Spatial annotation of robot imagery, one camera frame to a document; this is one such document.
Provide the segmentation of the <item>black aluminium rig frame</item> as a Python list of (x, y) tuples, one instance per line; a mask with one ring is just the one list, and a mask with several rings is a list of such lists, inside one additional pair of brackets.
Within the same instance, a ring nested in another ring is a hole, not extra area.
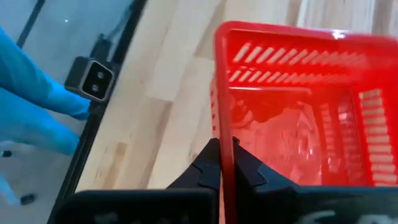
[[(134, 36), (135, 29), (139, 23), (147, 2), (148, 0), (132, 0), (132, 3), (127, 10), (127, 21), (123, 27), (121, 37), (117, 42), (116, 50), (114, 51), (111, 60), (106, 63), (107, 66), (115, 70), (116, 75), (119, 75), (119, 71), (127, 55), (130, 41)], [(98, 111), (94, 112), (94, 114), (91, 114), (85, 124), (85, 128), (82, 132), (76, 153), (73, 155), (65, 179), (62, 183), (62, 187), (55, 201), (55, 206), (58, 206), (64, 198), (75, 193), (81, 174), (85, 167), (86, 160), (91, 151), (91, 146), (93, 145), (95, 136), (101, 124), (104, 111), (107, 107), (107, 102), (91, 103), (90, 106), (96, 106)]]

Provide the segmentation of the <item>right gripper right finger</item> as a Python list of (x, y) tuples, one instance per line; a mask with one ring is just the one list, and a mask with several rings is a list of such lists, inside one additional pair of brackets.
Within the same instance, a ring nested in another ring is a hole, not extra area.
[(302, 186), (233, 146), (238, 224), (398, 224), (397, 187)]

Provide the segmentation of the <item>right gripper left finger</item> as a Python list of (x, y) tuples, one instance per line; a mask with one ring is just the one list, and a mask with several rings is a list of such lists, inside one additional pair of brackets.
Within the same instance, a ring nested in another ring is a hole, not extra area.
[(218, 224), (219, 161), (212, 138), (165, 189), (78, 192), (56, 209), (54, 224)]

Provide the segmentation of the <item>red plastic slotted basket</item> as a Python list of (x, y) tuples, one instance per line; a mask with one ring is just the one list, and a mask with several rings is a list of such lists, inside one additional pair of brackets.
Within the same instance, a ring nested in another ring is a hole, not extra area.
[(225, 224), (238, 224), (234, 140), (298, 185), (398, 188), (397, 39), (228, 21), (214, 51)]

